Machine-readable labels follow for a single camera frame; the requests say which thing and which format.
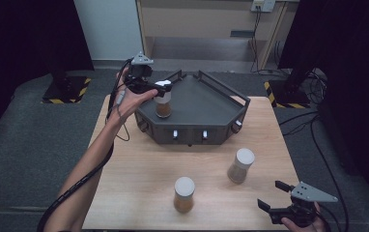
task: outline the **spice jar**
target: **spice jar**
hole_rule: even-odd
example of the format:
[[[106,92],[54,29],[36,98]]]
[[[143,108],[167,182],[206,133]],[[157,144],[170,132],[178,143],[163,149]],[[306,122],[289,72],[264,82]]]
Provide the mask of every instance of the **spice jar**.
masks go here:
[[[237,151],[235,160],[227,170],[227,176],[236,184],[244,182],[248,168],[254,162],[254,154],[247,148],[241,148]]]
[[[175,183],[174,206],[180,213],[187,213],[193,208],[194,182],[188,177],[181,177]]]
[[[164,86],[170,84],[169,80],[158,81],[155,83],[156,85]],[[159,118],[167,118],[171,114],[170,108],[170,100],[172,98],[171,92],[164,93],[163,97],[155,97],[154,100],[157,103],[156,105],[156,115]]]

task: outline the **white panel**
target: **white panel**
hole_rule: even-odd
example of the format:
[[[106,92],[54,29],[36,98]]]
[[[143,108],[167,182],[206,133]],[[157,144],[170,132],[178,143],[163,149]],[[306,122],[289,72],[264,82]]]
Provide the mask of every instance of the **white panel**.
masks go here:
[[[143,50],[135,0],[74,0],[93,60],[126,60]]]

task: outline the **tabletop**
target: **tabletop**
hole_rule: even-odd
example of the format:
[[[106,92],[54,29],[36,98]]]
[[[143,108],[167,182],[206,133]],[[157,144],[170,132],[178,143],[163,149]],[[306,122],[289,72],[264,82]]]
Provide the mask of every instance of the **tabletop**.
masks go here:
[[[113,157],[103,168],[84,229],[131,230],[283,230],[271,224],[257,199],[272,208],[291,205],[290,194],[274,186],[279,180],[296,185],[298,177],[270,101],[250,97],[239,133],[221,145],[159,145],[140,131],[133,116],[126,126],[130,141],[115,139]],[[108,97],[103,102],[91,143],[104,126]],[[119,135],[126,137],[125,130]],[[227,177],[236,152],[255,155],[247,178],[234,184]],[[195,184],[194,207],[186,213],[173,205],[180,177]]]

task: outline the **white lid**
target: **white lid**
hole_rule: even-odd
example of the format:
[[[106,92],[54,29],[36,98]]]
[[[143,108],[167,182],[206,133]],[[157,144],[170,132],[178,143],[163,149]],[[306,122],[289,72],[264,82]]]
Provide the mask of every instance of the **white lid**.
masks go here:
[[[189,197],[194,192],[194,182],[188,177],[181,177],[176,181],[175,192],[182,197]]]
[[[164,86],[166,84],[171,84],[170,80],[161,80],[156,82],[156,85]],[[164,93],[163,97],[154,97],[155,102],[157,103],[168,103],[172,99],[172,94],[170,92]]]
[[[236,165],[241,168],[247,169],[248,167],[251,166],[254,160],[255,160],[254,153],[247,148],[241,148],[236,153],[235,162]]]

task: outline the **yellow black hazard tape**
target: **yellow black hazard tape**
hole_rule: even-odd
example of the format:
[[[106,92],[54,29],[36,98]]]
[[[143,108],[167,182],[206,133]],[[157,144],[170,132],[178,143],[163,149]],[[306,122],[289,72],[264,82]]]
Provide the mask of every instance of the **yellow black hazard tape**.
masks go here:
[[[43,99],[41,103],[79,103],[82,97],[85,95],[88,85],[91,82],[91,78],[86,77],[85,82],[79,91],[79,95],[75,98],[57,98],[57,99]]]
[[[269,96],[270,102],[272,107],[279,107],[279,108],[310,108],[309,103],[279,103],[275,98],[274,94],[272,93],[270,84],[268,82],[264,83],[264,87],[266,88],[267,95]]]

